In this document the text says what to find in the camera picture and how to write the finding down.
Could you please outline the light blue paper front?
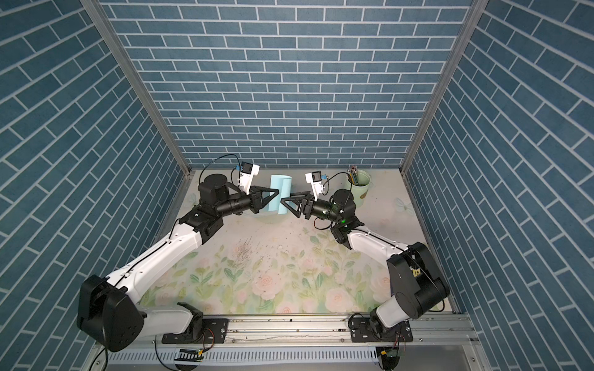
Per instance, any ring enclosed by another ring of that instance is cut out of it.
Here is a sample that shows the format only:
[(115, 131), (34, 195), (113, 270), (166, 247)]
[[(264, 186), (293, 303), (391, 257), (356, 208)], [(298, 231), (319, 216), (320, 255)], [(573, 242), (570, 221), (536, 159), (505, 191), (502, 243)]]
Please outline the light blue paper front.
[(270, 212), (277, 212), (278, 215), (285, 215), (289, 210), (281, 204), (281, 199), (290, 196), (292, 188), (292, 177), (285, 175), (272, 175), (270, 187), (278, 190), (278, 196), (269, 205)]

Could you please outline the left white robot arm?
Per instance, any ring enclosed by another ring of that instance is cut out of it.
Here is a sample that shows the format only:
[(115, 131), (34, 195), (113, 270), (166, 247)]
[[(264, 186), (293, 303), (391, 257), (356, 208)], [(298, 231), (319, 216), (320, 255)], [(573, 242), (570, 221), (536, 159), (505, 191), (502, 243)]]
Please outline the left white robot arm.
[(185, 302), (146, 309), (139, 305), (142, 296), (181, 258), (206, 244), (226, 216), (258, 213), (279, 195), (277, 189), (252, 185), (246, 174), (239, 185), (212, 174), (198, 190), (198, 205), (179, 218), (169, 234), (124, 267), (105, 278), (91, 275), (80, 287), (77, 328), (109, 352), (145, 336), (166, 335), (182, 343), (201, 340), (201, 310)]

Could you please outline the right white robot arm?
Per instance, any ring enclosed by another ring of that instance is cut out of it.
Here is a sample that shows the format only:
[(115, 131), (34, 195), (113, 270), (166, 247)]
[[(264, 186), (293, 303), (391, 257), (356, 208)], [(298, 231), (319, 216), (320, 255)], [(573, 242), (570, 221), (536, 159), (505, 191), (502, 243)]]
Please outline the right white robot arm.
[(429, 248), (422, 243), (402, 244), (364, 227), (348, 190), (337, 190), (329, 201), (309, 192), (281, 199), (293, 215), (315, 216), (331, 222), (338, 244), (367, 255), (388, 269), (391, 297), (370, 312), (368, 329), (378, 339), (393, 336), (398, 325), (417, 319), (450, 295), (450, 286)]

